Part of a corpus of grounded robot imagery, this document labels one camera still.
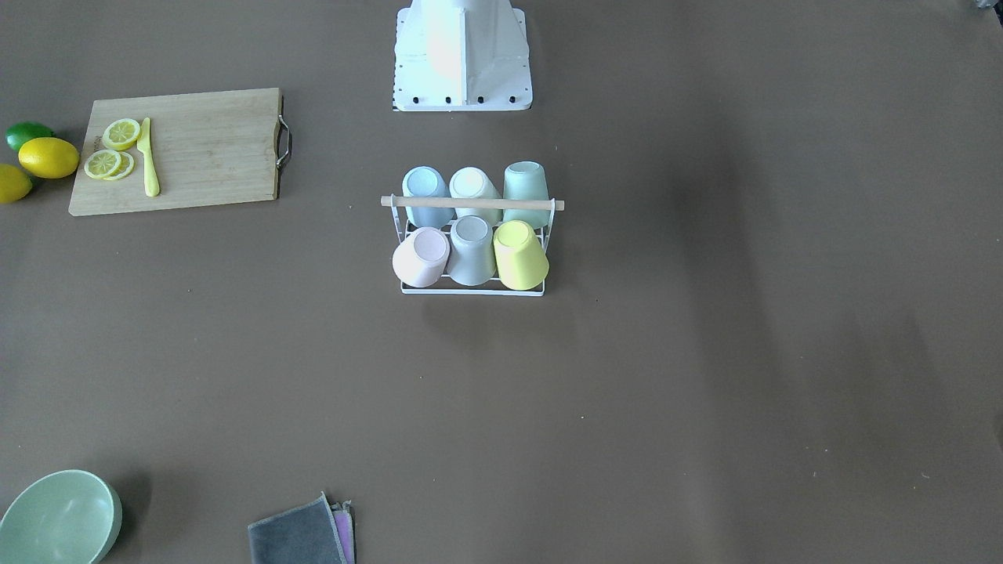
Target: lime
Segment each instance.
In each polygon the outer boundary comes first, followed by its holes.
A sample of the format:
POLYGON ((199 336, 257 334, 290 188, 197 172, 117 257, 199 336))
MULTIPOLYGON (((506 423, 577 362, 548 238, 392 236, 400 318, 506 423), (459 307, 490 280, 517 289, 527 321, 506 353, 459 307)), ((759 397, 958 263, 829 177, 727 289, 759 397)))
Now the lime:
POLYGON ((139 122, 126 117, 108 125, 101 135, 101 143, 108 149, 125 151, 135 145, 137 138, 139 138, 139 122))
POLYGON ((111 149, 102 149, 87 158, 83 172, 92 179, 106 179, 118 172, 122 165, 122 154, 111 149))
POLYGON ((0 164, 0 204, 10 204, 31 192, 31 179, 13 165, 0 164))
POLYGON ((40 179, 61 179, 76 171, 80 154, 58 137, 35 137, 21 146, 17 160, 25 171, 40 179))
POLYGON ((7 127, 7 145, 14 151, 20 151, 21 146, 35 137, 51 137, 52 129, 37 121, 21 121, 7 127))
POLYGON ((131 155, 122 152, 118 152, 118 155, 122 158, 122 164, 118 167, 118 170, 111 174, 111 176, 104 177, 104 180, 116 181, 118 179, 123 179, 132 172, 132 169, 135 168, 135 159, 133 159, 131 155))

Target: cutting board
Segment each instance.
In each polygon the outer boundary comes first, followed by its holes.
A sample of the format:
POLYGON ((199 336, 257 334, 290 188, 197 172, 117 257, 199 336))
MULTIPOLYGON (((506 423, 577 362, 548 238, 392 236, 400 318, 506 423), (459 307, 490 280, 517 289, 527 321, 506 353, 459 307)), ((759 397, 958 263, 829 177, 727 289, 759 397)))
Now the cutting board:
POLYGON ((90 110, 69 213, 93 216, 275 200, 280 113, 279 88, 97 100, 90 110), (135 169, 121 180, 94 180, 83 172, 87 158, 104 149, 105 127, 122 117, 150 118, 153 165, 160 181, 155 198, 143 190, 143 158, 135 147, 128 150, 135 169))

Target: yellow cup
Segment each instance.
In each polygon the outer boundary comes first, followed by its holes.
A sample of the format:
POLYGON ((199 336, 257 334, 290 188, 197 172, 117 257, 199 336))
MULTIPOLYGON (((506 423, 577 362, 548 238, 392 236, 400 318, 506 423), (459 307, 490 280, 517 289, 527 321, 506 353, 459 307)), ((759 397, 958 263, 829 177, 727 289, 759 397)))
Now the yellow cup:
POLYGON ((551 263, 530 224, 513 220, 494 231, 498 279, 513 290, 536 288, 547 278, 551 263))

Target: folded towel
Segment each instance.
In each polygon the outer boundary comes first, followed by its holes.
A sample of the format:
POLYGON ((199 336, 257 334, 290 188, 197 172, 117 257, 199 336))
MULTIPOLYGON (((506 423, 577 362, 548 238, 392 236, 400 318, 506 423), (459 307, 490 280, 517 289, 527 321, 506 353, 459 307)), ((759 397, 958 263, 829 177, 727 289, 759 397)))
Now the folded towel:
POLYGON ((349 564, 323 493, 313 503, 248 525, 248 536, 254 564, 349 564))

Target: bowl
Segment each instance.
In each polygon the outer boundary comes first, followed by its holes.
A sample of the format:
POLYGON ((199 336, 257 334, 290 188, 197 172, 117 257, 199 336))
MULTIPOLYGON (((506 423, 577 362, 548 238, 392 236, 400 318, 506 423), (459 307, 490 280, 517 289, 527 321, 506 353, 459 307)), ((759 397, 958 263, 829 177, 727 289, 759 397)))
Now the bowl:
POLYGON ((82 470, 50 474, 21 492, 0 520, 0 564, 94 564, 121 527, 118 495, 82 470))

